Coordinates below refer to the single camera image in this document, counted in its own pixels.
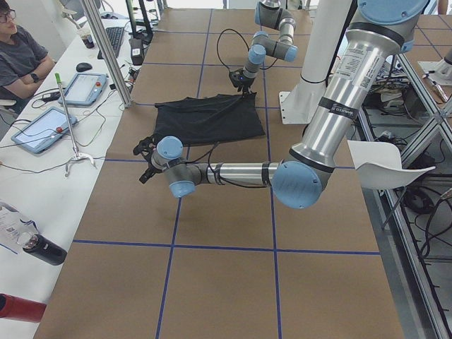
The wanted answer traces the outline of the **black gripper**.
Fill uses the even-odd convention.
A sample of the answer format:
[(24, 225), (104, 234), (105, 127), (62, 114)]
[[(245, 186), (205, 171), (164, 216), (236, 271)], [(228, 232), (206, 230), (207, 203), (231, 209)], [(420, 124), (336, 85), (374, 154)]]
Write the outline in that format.
[(237, 91), (242, 93), (250, 93), (251, 86), (254, 84), (253, 78), (247, 78), (246, 76), (238, 76), (238, 87)]
[(145, 172), (139, 177), (140, 183), (146, 183), (149, 179), (154, 177), (156, 174), (159, 174), (160, 170), (156, 167), (154, 167), (152, 164), (148, 165), (148, 168), (145, 170)]

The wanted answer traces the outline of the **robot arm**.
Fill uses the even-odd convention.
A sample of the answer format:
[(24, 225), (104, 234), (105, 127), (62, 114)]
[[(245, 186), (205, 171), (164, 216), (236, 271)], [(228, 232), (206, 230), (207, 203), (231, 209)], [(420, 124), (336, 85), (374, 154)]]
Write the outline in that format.
[(346, 30), (347, 48), (319, 100), (314, 116), (299, 143), (280, 162), (212, 163), (209, 155), (190, 161), (186, 146), (216, 145), (263, 134), (255, 112), (255, 95), (249, 91), (257, 71), (268, 56), (292, 61), (295, 20), (278, 1), (260, 1), (255, 21), (279, 31), (278, 40), (265, 32), (254, 35), (243, 68), (230, 73), (239, 89), (236, 95), (203, 99), (188, 97), (157, 104), (152, 136), (133, 152), (148, 163), (140, 181), (164, 174), (172, 194), (181, 198), (199, 184), (231, 184), (244, 188), (270, 187), (288, 207), (315, 204), (335, 169), (334, 156), (386, 58), (412, 48), (414, 28), (425, 1), (359, 1)]
[(266, 57), (292, 62), (297, 56), (297, 46), (294, 45), (296, 21), (279, 1), (259, 1), (254, 19), (260, 26), (277, 30), (279, 37), (274, 40), (263, 30), (254, 34), (244, 66), (230, 72), (233, 86), (243, 93), (249, 92)]

